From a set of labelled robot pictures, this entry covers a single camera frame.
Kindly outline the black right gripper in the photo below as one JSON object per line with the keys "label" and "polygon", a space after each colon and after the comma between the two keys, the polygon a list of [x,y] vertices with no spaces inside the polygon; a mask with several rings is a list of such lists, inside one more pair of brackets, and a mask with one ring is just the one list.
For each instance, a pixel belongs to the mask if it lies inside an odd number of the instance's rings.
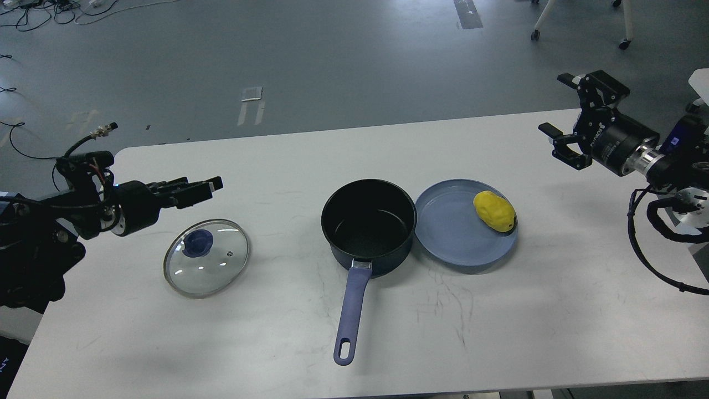
{"label": "black right gripper", "polygon": [[[574,134],[564,134],[550,123],[538,126],[551,141],[552,156],[560,162],[582,170],[596,161],[624,176],[631,173],[630,159],[638,147],[658,144],[659,133],[618,111],[620,102],[630,96],[630,88],[605,71],[577,76],[562,73],[557,80],[576,91],[582,111]],[[570,144],[578,144],[582,152],[572,150]]]}

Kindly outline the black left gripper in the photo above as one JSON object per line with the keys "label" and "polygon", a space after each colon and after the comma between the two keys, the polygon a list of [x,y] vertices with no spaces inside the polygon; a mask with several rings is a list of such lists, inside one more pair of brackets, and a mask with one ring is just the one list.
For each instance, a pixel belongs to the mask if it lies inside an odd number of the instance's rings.
{"label": "black left gripper", "polygon": [[114,235],[125,237],[152,226],[161,209],[184,209],[207,201],[213,192],[224,187],[222,177],[189,182],[187,177],[175,180],[143,183],[131,180],[114,187],[121,215]]}

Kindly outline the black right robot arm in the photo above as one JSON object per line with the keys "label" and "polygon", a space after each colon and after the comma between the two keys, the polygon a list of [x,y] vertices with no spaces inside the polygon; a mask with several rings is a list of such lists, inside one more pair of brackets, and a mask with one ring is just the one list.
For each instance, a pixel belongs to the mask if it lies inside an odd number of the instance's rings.
{"label": "black right robot arm", "polygon": [[664,238],[677,243],[707,243],[707,126],[687,115],[679,119],[665,141],[659,134],[620,112],[618,104],[630,89],[605,71],[584,75],[562,73],[557,80],[574,89],[580,114],[570,133],[550,123],[539,130],[552,144],[552,156],[575,170],[597,162],[623,177],[638,172],[646,187],[631,192],[627,233],[633,252],[659,280],[683,293],[707,295],[706,288],[669,278],[654,268],[636,239],[635,216],[649,193],[646,219]]}

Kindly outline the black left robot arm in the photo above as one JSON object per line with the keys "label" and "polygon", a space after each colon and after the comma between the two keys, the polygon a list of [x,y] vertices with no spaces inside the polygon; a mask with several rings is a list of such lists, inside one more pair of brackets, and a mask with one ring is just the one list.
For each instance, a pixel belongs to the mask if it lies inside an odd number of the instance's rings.
{"label": "black left robot arm", "polygon": [[192,207],[223,188],[220,177],[116,184],[111,152],[78,153],[81,145],[116,128],[116,123],[99,126],[55,157],[68,189],[43,199],[2,195],[2,306],[43,313],[63,298],[64,275],[86,255],[83,240],[105,232],[126,237],[154,225],[161,210]]}

